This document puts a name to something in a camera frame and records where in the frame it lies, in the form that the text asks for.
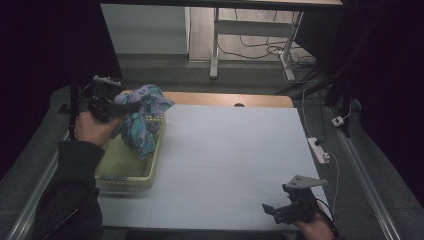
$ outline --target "blue patterned cloth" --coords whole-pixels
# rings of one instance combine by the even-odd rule
[[[156,150],[154,136],[160,130],[159,122],[147,122],[146,116],[160,117],[174,102],[166,99],[162,91],[155,85],[145,85],[130,94],[115,97],[116,104],[140,102],[137,113],[129,115],[112,134],[112,138],[121,134],[122,140],[132,150],[136,150],[139,159],[145,159]]]

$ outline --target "power strip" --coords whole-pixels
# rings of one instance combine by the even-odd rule
[[[330,155],[324,152],[324,150],[322,150],[322,147],[320,145],[318,146],[315,145],[316,141],[317,141],[316,138],[308,138],[309,147],[311,148],[311,151],[315,154],[315,157],[318,160],[318,163],[322,165],[326,165],[330,163]]]

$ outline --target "black sleeve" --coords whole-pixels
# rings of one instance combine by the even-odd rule
[[[104,150],[92,143],[59,143],[58,168],[41,196],[34,220],[32,238],[101,239],[102,213],[97,202],[94,171]],[[76,209],[58,229],[52,231]]]

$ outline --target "person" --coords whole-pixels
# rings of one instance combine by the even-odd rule
[[[102,239],[102,213],[94,171],[113,130],[124,120],[97,121],[91,112],[76,119],[75,141],[59,142],[58,167],[36,209],[32,240]],[[334,239],[316,214],[310,223],[296,222],[306,240]]]

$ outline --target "yellow basket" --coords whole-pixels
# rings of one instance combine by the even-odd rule
[[[166,129],[165,117],[146,117],[147,122],[160,122],[155,135],[156,150],[146,159],[140,160],[137,152],[130,150],[121,136],[111,139],[105,155],[96,168],[96,185],[102,191],[134,192],[153,186],[159,153]]]

